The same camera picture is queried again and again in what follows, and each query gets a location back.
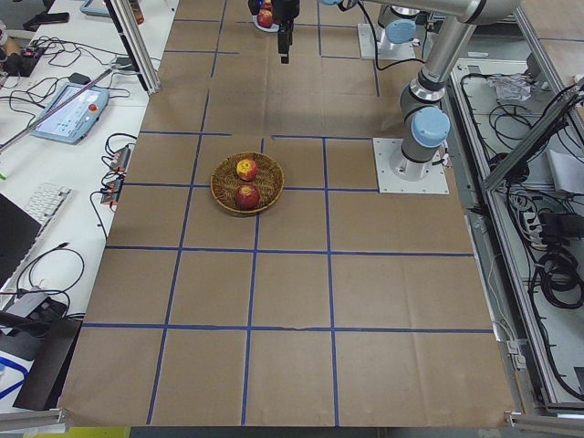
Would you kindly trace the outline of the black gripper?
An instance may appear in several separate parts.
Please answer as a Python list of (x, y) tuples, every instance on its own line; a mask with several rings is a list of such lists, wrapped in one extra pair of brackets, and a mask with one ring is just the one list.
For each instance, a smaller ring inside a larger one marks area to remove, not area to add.
[(292, 23), (299, 16), (299, 0), (273, 0), (272, 14), (279, 25), (277, 49), (282, 64), (289, 63), (289, 50), (292, 46)]

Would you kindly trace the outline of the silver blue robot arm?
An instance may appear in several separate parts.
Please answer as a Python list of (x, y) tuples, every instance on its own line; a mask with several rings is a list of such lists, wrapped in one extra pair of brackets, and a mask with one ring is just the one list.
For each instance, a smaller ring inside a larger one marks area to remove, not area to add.
[(433, 156), (445, 144), (451, 129), (448, 116), (438, 108), (445, 83), (477, 26), (491, 25), (511, 15), (517, 1), (387, 1), (390, 18), (415, 10), (446, 16), (438, 38), (418, 76), (401, 93), (401, 111), (407, 131), (401, 147), (390, 157), (392, 171), (403, 180), (427, 176)]
[(404, 60), (415, 57), (412, 46), (416, 34), (415, 19), (419, 9), (383, 5), (378, 15), (381, 28), (378, 50), (382, 59)]

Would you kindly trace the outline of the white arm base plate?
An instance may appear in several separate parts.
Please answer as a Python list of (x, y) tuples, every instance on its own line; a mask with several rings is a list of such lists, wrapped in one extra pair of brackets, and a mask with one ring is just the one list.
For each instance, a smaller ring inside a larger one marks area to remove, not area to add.
[(449, 194), (441, 149), (428, 162), (416, 163), (402, 154), (402, 139), (373, 138), (372, 145), (380, 193)]

